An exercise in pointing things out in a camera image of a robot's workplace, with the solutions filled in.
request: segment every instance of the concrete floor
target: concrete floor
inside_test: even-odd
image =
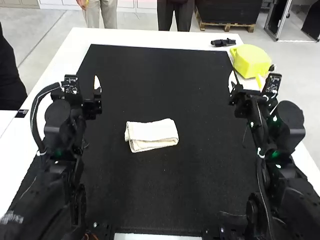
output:
[[[306,137],[303,140],[310,155],[320,168],[320,89],[318,74],[320,43],[274,42],[264,31],[267,15],[260,14],[254,33],[241,27],[231,27],[246,44],[264,49],[283,75],[279,99],[296,103],[304,112]],[[30,92],[56,54],[73,27],[85,27],[81,11],[1,8],[5,37],[12,44],[20,76]],[[301,33],[301,22],[293,16],[286,21],[281,40],[308,40]],[[119,29],[158,30],[157,15],[145,13],[118,13]],[[192,32],[200,32],[195,16]],[[223,32],[219,27],[206,32]]]

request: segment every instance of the person's leg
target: person's leg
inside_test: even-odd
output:
[[[180,32],[189,32],[191,27],[192,15],[194,13],[195,0],[187,0],[175,11],[176,25]]]
[[[169,0],[157,0],[156,11],[159,31],[170,31],[174,4]]]
[[[101,0],[101,13],[105,29],[117,29],[118,0]]]
[[[18,110],[26,98],[27,91],[19,77],[14,50],[1,34],[0,110]]]
[[[99,28],[100,0],[89,0],[86,10],[82,10],[87,28]]]

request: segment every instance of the white towel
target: white towel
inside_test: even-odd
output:
[[[179,136],[175,122],[166,118],[147,123],[127,121],[124,140],[137,153],[177,145]]]

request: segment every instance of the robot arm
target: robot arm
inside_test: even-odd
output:
[[[101,87],[93,91],[92,99],[83,99],[77,76],[66,75],[64,82],[54,83],[36,96],[30,122],[39,147],[35,161],[41,162],[41,167],[33,183],[1,218],[0,239],[80,240],[84,236],[86,191],[80,184],[84,133],[86,120],[95,119],[102,112]],[[41,140],[37,109],[49,92],[53,103],[45,112],[45,138]],[[69,230],[67,234],[58,224],[62,215],[70,219],[70,225],[64,226]]]
[[[281,77],[271,73],[262,92],[233,84],[229,104],[251,130],[259,192],[249,196],[246,224],[232,225],[223,216],[221,239],[319,239],[320,198],[291,157],[306,134],[304,116],[294,103],[277,101]]]

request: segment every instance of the green led light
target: green led light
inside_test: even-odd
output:
[[[276,159],[277,157],[279,157],[280,155],[280,152],[279,151],[274,151],[272,154],[271,154],[271,158],[272,159]]]
[[[60,150],[55,151],[55,152],[54,152],[54,156],[55,156],[56,158],[60,158],[60,157],[62,156],[62,151],[60,151]]]

